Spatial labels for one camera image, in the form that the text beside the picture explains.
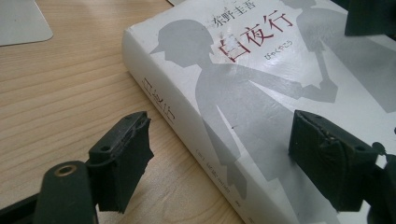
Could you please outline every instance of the silhouette illustration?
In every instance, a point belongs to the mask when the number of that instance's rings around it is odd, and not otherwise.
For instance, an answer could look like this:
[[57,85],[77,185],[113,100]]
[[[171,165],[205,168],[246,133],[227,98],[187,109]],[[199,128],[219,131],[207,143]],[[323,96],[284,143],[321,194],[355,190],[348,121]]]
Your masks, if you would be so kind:
[[[329,77],[323,76],[320,88],[302,87],[299,82],[238,64],[212,63],[213,39],[197,21],[170,22],[160,30],[158,39],[159,46],[151,54],[163,51],[166,61],[202,69],[195,89],[196,101],[219,162],[227,168],[228,184],[246,198],[247,181],[235,165],[239,149],[226,122],[265,179],[279,180],[301,223],[339,223],[329,201],[288,155],[293,113],[255,86],[257,83],[294,99],[333,103],[337,87]],[[300,191],[309,192],[309,197]]]
[[347,15],[326,8],[312,8],[315,0],[281,1],[303,11],[297,17],[297,26],[308,50],[317,55],[323,76],[327,76],[322,56],[323,45],[326,45],[385,112],[396,111],[396,51],[365,36],[345,36]]

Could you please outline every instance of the wood grain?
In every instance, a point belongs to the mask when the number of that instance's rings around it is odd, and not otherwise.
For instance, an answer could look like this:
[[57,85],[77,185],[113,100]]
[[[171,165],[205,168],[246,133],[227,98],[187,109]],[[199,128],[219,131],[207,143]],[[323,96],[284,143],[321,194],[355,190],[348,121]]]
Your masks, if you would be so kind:
[[37,0],[54,37],[0,47],[0,208],[39,191],[43,174],[88,150],[120,118],[147,110],[154,152],[124,215],[101,223],[242,223],[136,85],[123,30],[165,0]]

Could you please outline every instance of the book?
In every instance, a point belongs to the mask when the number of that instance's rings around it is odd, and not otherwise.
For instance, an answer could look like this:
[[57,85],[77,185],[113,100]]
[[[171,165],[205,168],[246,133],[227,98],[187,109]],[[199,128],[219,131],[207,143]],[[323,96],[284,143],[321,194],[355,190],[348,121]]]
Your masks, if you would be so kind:
[[[288,155],[293,112],[396,150],[396,44],[328,0],[187,0],[127,28],[131,75],[246,223],[365,223]],[[383,166],[385,158],[377,162]]]

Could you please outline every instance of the book cover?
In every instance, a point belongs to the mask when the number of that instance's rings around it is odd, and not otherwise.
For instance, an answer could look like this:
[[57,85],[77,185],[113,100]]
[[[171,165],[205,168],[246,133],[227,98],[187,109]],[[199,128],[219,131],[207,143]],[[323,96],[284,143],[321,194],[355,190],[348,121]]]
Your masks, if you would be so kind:
[[395,153],[396,44],[346,20],[328,0],[188,0],[126,29],[123,59],[246,223],[365,223],[288,155],[296,109]]

